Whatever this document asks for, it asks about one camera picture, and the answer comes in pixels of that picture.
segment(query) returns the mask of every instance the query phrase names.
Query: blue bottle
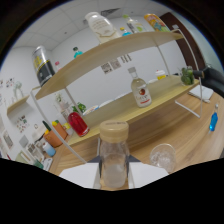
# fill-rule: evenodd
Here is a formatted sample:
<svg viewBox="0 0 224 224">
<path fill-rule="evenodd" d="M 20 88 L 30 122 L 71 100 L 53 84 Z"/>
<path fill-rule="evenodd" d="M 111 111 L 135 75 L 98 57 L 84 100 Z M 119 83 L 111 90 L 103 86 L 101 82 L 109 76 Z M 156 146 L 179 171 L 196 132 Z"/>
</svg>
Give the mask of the blue bottle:
<svg viewBox="0 0 224 224">
<path fill-rule="evenodd" d="M 127 30 L 125 30 L 124 27 L 121 27 L 120 30 L 123 32 L 122 37 L 131 34 L 131 32 L 128 32 Z"/>
<path fill-rule="evenodd" d="M 77 58 L 79 55 L 83 54 L 83 52 L 79 51 L 77 47 L 74 47 L 73 51 L 75 51 L 74 58 Z"/>
<path fill-rule="evenodd" d="M 215 105 L 215 112 L 213 113 L 212 118 L 211 118 L 211 123 L 210 123 L 210 126 L 209 126 L 210 131 L 215 130 L 215 126 L 216 126 L 216 123 L 218 121 L 217 112 L 218 112 L 218 104 Z"/>
</svg>

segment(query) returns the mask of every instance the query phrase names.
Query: white bottle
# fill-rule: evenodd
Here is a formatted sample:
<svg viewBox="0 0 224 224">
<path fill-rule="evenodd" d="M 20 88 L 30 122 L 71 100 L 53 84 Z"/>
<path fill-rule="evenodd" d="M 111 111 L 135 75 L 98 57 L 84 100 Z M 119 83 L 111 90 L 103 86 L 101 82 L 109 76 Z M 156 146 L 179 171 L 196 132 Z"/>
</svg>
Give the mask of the white bottle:
<svg viewBox="0 0 224 224">
<path fill-rule="evenodd" d="M 152 99 L 145 81 L 138 77 L 135 67 L 129 68 L 128 71 L 133 78 L 133 81 L 131 83 L 131 89 L 134 94 L 137 105 L 139 107 L 149 106 L 152 102 Z"/>
<path fill-rule="evenodd" d="M 121 37 L 113 24 L 98 12 L 90 12 L 85 16 L 90 29 L 94 32 L 100 43 Z"/>
</svg>

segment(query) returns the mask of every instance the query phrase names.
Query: water bottle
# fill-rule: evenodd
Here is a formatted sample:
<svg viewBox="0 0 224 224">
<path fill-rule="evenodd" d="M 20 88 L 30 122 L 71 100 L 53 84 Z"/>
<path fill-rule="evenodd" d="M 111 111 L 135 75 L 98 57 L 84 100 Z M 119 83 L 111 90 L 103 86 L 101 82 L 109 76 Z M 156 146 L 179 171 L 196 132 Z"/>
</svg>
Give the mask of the water bottle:
<svg viewBox="0 0 224 224">
<path fill-rule="evenodd" d="M 218 113 L 218 104 L 215 105 L 215 112 L 213 113 L 212 118 L 211 118 L 211 123 L 210 123 L 210 126 L 209 126 L 210 131 L 215 130 L 215 126 L 216 126 L 216 123 L 218 121 L 217 113 Z"/>
<path fill-rule="evenodd" d="M 126 144 L 128 130 L 128 123 L 124 121 L 107 120 L 100 124 L 100 157 L 107 187 L 120 188 L 125 184 L 129 156 Z"/>
</svg>

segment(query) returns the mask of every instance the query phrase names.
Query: white wall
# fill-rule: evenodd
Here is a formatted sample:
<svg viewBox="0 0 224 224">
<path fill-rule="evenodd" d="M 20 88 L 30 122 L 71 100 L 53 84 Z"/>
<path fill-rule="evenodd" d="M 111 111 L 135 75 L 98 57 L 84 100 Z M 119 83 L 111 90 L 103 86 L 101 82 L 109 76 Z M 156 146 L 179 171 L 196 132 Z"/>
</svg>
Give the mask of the white wall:
<svg viewBox="0 0 224 224">
<path fill-rule="evenodd" d="M 142 22 L 149 31 L 154 31 L 142 17 L 133 18 Z M 111 22 L 118 30 L 121 26 L 124 26 L 127 30 L 129 30 L 123 18 L 112 19 Z M 56 61 L 59 61 L 60 65 L 63 67 L 73 60 L 74 52 L 72 49 L 75 46 L 79 47 L 79 49 L 83 52 L 86 52 L 98 44 L 99 42 L 92 31 L 89 28 L 86 28 L 64 41 L 52 52 L 48 51 L 47 54 L 55 69 L 54 63 Z M 32 47 L 20 47 L 12 49 L 9 52 L 0 73 L 0 79 L 4 80 L 4 88 L 0 89 L 0 93 L 2 94 L 3 98 L 9 99 L 13 95 L 12 87 L 10 89 L 6 89 L 5 87 L 5 81 L 8 78 L 15 77 L 15 81 L 22 82 L 22 90 L 24 93 L 29 93 L 32 88 L 39 86 L 33 68 L 33 50 L 34 48 Z M 171 74 L 178 72 L 178 67 L 181 68 L 186 66 L 184 58 L 176 42 L 165 44 L 161 47 L 161 50 L 167 60 Z M 101 67 L 98 67 L 69 85 L 68 89 L 70 90 L 75 101 L 84 103 L 86 107 L 89 108 L 93 105 L 100 105 L 106 100 L 114 99 L 121 93 L 130 92 L 132 78 L 127 69 L 132 66 L 136 67 L 139 77 L 144 79 L 146 82 L 148 82 L 150 79 L 156 78 L 154 73 L 157 69 L 165 70 L 167 73 L 162 57 L 156 47 L 133 52 L 130 54 L 130 56 L 133 59 L 132 62 L 123 64 L 119 58 L 118 60 L 122 67 L 108 73 L 107 75 L 104 74 Z M 62 93 L 64 98 L 68 99 L 65 91 L 62 91 Z M 38 102 L 46 117 L 50 121 L 55 120 L 57 110 L 52 106 L 52 104 L 55 103 L 54 94 L 51 94 L 39 100 Z M 14 142 L 14 147 L 11 150 L 8 150 L 9 156 L 14 160 L 18 152 L 22 149 L 19 144 L 21 137 L 26 135 L 28 140 L 32 142 L 34 124 L 41 124 L 43 118 L 39 114 L 31 97 L 29 97 L 27 103 L 24 103 L 18 109 L 14 110 L 9 114 L 9 116 L 6 115 L 6 107 L 3 103 L 3 105 L 0 106 L 0 113 L 3 118 L 6 130 L 9 132 L 9 135 Z M 30 126 L 23 133 L 20 133 L 15 126 L 15 122 L 17 118 L 21 117 L 22 115 L 26 116 Z"/>
<path fill-rule="evenodd" d="M 204 57 L 206 63 L 211 64 L 212 67 L 221 73 L 223 73 L 223 67 L 220 63 L 220 60 L 213 49 L 212 45 L 207 41 L 205 36 L 187 19 L 176 12 L 172 12 L 172 14 L 180 20 L 180 22 L 188 29 L 194 38 L 195 42 L 198 44 L 198 47 Z"/>
</svg>

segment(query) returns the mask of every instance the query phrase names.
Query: wooden shelf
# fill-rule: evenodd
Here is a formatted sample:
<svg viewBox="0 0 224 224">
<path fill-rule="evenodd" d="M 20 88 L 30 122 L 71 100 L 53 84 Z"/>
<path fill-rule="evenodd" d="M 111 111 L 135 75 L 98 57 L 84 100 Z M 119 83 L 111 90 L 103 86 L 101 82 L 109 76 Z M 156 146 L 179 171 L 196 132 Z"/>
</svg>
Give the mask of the wooden shelf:
<svg viewBox="0 0 224 224">
<path fill-rule="evenodd" d="M 24 96 L 22 99 L 16 101 L 15 103 L 13 103 L 12 105 L 10 105 L 7 108 L 7 115 L 12 112 L 13 110 L 15 110 L 17 107 L 19 107 L 21 104 L 25 103 L 27 101 L 27 99 L 29 98 L 30 95 L 28 96 Z"/>
<path fill-rule="evenodd" d="M 66 88 L 82 75 L 103 65 L 111 59 L 137 50 L 158 47 L 173 40 L 182 39 L 172 32 L 144 32 L 116 38 L 83 53 L 60 69 L 36 94 L 39 100 L 51 93 Z"/>
<path fill-rule="evenodd" d="M 73 147 L 98 137 L 99 124 L 105 120 L 118 119 L 131 124 L 189 92 L 197 84 L 199 84 L 199 81 L 195 80 L 194 85 L 183 86 L 180 77 L 175 75 L 170 75 L 155 83 L 150 83 L 148 84 L 148 89 L 152 97 L 151 105 L 139 108 L 131 92 L 84 116 L 83 119 L 90 128 L 89 133 L 83 137 L 79 137 L 74 133 L 69 139 L 68 144 Z"/>
</svg>

